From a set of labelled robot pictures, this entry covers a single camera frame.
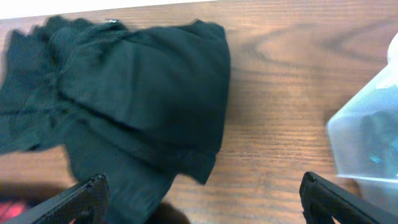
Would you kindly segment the large black garment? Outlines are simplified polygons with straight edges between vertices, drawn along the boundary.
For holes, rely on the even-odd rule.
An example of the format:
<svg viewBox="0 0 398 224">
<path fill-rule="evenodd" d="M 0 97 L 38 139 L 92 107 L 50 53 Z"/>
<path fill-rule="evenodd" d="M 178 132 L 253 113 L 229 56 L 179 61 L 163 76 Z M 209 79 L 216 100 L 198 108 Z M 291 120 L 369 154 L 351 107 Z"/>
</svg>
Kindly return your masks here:
<svg viewBox="0 0 398 224">
<path fill-rule="evenodd" d="M 50 17 L 14 30 L 1 87 L 1 153 L 64 145 L 77 180 L 105 174 L 108 223 L 145 223 L 175 177 L 204 184 L 223 138 L 224 28 L 130 30 Z"/>
</svg>

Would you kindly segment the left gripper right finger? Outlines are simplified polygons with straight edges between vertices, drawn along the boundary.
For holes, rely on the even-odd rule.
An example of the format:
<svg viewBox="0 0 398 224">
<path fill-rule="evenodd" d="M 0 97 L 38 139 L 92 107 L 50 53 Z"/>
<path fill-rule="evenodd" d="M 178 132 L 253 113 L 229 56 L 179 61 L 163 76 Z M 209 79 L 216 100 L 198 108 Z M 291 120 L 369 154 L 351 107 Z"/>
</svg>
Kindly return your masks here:
<svg viewBox="0 0 398 224">
<path fill-rule="evenodd" d="M 307 224 L 397 224 L 397 216 L 314 172 L 304 173 L 299 194 Z"/>
</svg>

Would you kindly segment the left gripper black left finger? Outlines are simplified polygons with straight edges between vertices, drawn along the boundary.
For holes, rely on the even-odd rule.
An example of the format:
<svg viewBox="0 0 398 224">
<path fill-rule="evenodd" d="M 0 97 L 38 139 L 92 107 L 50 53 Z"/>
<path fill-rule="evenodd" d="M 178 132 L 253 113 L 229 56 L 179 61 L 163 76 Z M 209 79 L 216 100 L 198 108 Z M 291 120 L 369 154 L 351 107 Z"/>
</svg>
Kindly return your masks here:
<svg viewBox="0 0 398 224">
<path fill-rule="evenodd" d="M 96 174 L 5 224 L 101 224 L 108 207 L 108 180 L 104 174 Z"/>
</svg>

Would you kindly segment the clear plastic storage bin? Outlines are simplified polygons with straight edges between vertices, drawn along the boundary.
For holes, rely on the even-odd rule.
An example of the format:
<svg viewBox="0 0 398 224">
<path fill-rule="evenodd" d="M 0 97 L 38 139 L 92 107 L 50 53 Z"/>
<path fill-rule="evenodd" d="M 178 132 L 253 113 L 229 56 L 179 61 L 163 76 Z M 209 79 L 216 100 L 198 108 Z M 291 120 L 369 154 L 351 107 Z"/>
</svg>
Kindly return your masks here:
<svg viewBox="0 0 398 224">
<path fill-rule="evenodd" d="M 357 182 L 361 196 L 397 214 L 397 38 L 387 65 L 326 124 L 338 177 Z"/>
</svg>

